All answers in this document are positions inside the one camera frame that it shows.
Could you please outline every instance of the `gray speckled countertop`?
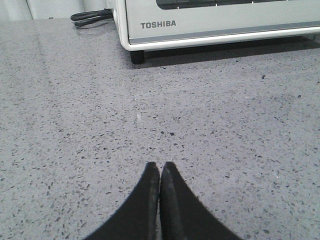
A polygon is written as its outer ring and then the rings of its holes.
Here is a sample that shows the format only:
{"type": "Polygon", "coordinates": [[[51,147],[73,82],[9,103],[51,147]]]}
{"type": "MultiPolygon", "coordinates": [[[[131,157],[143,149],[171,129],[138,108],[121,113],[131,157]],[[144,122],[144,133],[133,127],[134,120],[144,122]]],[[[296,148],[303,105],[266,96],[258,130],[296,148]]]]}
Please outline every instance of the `gray speckled countertop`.
{"type": "Polygon", "coordinates": [[[113,22],[1,23],[0,239],[83,239],[148,161],[173,161],[241,238],[319,240],[314,39],[153,52],[135,66],[113,22]]]}

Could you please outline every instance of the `electrical cord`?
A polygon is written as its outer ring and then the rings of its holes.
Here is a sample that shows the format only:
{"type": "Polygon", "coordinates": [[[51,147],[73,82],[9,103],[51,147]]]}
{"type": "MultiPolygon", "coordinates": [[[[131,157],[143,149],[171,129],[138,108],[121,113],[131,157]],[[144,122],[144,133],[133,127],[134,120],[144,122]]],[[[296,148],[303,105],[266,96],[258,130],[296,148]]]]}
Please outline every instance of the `electrical cord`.
{"type": "Polygon", "coordinates": [[[86,11],[80,12],[77,14],[73,14],[70,18],[74,22],[76,28],[82,27],[84,25],[93,24],[95,22],[104,20],[104,19],[112,19],[113,13],[111,9],[103,9],[99,11],[86,11]]]}

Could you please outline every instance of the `countertop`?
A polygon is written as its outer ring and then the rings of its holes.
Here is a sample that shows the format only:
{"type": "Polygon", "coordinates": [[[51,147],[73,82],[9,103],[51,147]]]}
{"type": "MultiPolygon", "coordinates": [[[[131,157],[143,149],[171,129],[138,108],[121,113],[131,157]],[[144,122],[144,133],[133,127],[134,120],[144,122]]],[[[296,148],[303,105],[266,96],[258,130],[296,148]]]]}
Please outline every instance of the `countertop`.
{"type": "Polygon", "coordinates": [[[133,65],[112,21],[1,23],[0,156],[0,239],[81,240],[172,161],[244,240],[319,240],[319,36],[133,65]]]}

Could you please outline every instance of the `toaster oven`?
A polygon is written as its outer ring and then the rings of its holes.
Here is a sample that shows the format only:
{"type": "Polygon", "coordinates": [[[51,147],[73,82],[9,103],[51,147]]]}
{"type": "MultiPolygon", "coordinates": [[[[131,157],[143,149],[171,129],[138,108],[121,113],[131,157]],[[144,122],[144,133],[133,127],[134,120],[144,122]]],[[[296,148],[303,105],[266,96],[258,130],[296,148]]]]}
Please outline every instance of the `toaster oven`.
{"type": "Polygon", "coordinates": [[[320,0],[108,0],[134,64],[144,51],[320,32],[320,0]]]}

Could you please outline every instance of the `toaster oven glass door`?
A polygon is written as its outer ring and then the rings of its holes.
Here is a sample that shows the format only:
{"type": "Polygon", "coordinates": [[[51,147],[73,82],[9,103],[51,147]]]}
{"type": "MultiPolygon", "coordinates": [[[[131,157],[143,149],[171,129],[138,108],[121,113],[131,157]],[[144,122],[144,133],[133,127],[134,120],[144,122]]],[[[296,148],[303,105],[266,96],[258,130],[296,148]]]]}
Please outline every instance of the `toaster oven glass door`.
{"type": "Polygon", "coordinates": [[[286,0],[156,0],[156,4],[164,10],[199,8],[234,4],[254,4],[286,0]]]}

